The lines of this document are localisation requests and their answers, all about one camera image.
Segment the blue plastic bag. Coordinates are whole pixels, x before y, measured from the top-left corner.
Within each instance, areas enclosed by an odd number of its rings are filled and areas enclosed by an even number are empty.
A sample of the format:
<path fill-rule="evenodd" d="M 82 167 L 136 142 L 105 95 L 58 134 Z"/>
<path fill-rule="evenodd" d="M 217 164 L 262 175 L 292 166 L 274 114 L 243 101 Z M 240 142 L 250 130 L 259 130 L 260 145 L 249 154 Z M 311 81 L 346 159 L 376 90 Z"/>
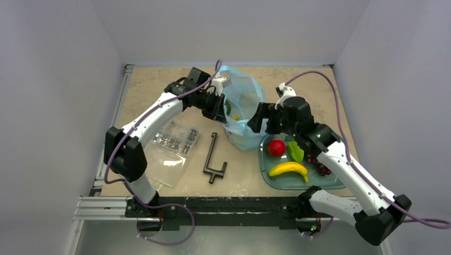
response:
<path fill-rule="evenodd" d="M 264 89 L 254 77 L 227 65 L 221 66 L 216 76 L 231 79 L 231 85 L 222 91 L 224 102 L 228 100 L 231 103 L 230 115 L 226 114 L 225 107 L 227 122 L 223 125 L 229 141 L 242 151 L 257 150 L 264 131 L 254 133 L 247 122 L 255 114 L 258 104 L 266 101 Z M 233 120 L 235 116 L 240 116 L 240 119 Z"/>

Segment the red fake apple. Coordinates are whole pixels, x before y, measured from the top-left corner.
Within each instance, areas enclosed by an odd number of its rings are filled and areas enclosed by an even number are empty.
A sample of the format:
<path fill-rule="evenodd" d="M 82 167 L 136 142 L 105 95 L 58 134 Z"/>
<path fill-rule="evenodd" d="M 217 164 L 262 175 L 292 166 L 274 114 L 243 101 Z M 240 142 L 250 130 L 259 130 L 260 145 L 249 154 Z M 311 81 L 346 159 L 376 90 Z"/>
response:
<path fill-rule="evenodd" d="M 273 157 L 281 157 L 286 152 L 286 145 L 282 140 L 271 140 L 266 150 Z"/>

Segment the green fake lime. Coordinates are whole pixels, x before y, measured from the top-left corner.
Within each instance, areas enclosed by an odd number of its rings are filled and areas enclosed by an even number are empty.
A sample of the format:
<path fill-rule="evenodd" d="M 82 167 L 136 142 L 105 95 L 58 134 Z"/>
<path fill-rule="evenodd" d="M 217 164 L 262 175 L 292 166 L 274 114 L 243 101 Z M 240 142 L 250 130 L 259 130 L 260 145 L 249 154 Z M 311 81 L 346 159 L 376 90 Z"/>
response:
<path fill-rule="evenodd" d="M 304 159 L 304 151 L 298 146 L 296 141 L 290 141 L 287 145 L 287 150 L 294 162 L 302 163 Z"/>

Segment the red fake grapes bunch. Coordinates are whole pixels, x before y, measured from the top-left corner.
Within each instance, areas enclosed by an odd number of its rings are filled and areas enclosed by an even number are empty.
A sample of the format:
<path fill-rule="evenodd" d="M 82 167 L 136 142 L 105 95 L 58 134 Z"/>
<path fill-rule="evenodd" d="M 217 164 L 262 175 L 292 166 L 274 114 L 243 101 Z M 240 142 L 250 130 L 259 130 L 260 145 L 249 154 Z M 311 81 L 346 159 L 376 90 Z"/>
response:
<path fill-rule="evenodd" d="M 327 176 L 331 175 L 331 170 L 329 170 L 324 164 L 320 163 L 316 158 L 311 156 L 310 154 L 307 154 L 305 156 L 307 158 L 307 161 L 314 165 L 317 173 L 321 176 Z"/>

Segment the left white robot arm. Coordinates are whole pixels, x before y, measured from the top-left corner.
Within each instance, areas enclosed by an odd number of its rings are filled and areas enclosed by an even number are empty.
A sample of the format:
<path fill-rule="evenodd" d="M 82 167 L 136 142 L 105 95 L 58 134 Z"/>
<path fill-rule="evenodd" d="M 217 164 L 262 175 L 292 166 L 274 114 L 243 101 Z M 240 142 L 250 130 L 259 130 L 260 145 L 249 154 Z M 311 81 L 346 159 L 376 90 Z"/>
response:
<path fill-rule="evenodd" d="M 145 146 L 167 122 L 188 107 L 200 109 L 205 118 L 225 123 L 222 93 L 225 87 L 224 77 L 215 78 L 193 67 L 186 77 L 168 84 L 156 102 L 135 120 L 106 131 L 103 162 L 130 189 L 139 201 L 138 211 L 145 217 L 158 212 L 158 192 L 145 176 Z"/>

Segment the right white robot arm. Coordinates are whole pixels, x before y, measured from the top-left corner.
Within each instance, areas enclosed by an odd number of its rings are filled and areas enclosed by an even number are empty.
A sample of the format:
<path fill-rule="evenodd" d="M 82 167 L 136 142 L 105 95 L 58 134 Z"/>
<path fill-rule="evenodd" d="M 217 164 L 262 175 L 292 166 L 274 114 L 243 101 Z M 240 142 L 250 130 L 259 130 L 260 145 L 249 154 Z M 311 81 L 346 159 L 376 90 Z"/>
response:
<path fill-rule="evenodd" d="M 298 196 L 297 217 L 323 213 L 353 225 L 371 245 L 381 244 L 402 224 L 412 203 L 406 195 L 395 195 L 375 180 L 358 162 L 347 156 L 343 137 L 326 124 L 314 120 L 310 105 L 299 96 L 289 97 L 282 105 L 259 103 L 247 123 L 252 131 L 292 135 L 297 145 L 331 170 L 352 192 L 355 201 L 311 186 Z"/>

